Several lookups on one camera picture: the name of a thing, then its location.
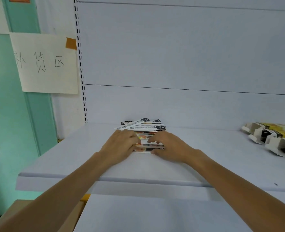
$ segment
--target forearm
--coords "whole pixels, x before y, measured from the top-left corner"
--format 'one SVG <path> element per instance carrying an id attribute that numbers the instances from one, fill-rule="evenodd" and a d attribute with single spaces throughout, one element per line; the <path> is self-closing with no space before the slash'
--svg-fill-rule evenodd
<path id="1" fill-rule="evenodd" d="M 57 231 L 83 195 L 109 167 L 103 157 L 95 153 L 77 170 L 0 225 L 0 231 Z"/>
<path id="2" fill-rule="evenodd" d="M 191 157 L 187 164 L 218 191 L 254 232 L 285 231 L 284 203 L 210 158 Z"/>

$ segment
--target teal wall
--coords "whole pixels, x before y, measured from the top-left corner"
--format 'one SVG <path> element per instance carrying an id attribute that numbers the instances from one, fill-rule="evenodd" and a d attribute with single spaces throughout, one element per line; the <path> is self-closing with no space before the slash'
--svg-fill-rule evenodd
<path id="1" fill-rule="evenodd" d="M 9 28 L 39 33 L 35 0 L 3 0 Z M 40 192 L 16 191 L 18 173 L 57 144 L 50 94 L 22 92 L 9 35 L 0 35 L 0 215 L 16 199 Z"/>

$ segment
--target left hand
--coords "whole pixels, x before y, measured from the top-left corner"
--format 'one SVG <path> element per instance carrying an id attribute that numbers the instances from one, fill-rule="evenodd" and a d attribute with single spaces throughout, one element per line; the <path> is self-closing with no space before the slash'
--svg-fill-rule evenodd
<path id="1" fill-rule="evenodd" d="M 110 165 L 115 165 L 125 160 L 136 148 L 140 139 L 133 130 L 116 130 L 99 151 Z"/>

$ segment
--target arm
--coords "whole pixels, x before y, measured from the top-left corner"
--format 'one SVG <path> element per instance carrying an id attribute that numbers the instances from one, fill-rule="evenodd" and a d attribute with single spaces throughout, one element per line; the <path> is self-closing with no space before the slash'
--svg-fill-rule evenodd
<path id="1" fill-rule="evenodd" d="M 161 142 L 165 150 L 152 154 L 183 162 L 202 175 L 254 231 L 285 231 L 285 204 L 252 183 L 195 150 L 169 132 L 158 132 L 148 142 Z"/>
<path id="2" fill-rule="evenodd" d="M 126 159 L 137 142 L 141 143 L 133 131 L 116 130 L 102 149 L 82 166 L 0 224 L 0 232 L 59 230 L 94 182 L 112 165 Z"/>

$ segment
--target hand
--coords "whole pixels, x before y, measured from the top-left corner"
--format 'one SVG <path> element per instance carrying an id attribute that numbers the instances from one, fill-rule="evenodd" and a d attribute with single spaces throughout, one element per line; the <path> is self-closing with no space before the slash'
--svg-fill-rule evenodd
<path id="1" fill-rule="evenodd" d="M 163 143 L 165 149 L 154 149 L 151 154 L 157 155 L 165 160 L 173 162 L 188 163 L 191 157 L 206 157 L 205 153 L 201 150 L 196 150 L 178 138 L 176 135 L 167 131 L 157 132 L 149 138 L 150 142 Z"/>
<path id="2" fill-rule="evenodd" d="M 110 165 L 115 165 L 125 160 L 136 148 L 140 139 L 133 130 L 116 130 L 103 145 L 99 153 L 105 157 Z"/>

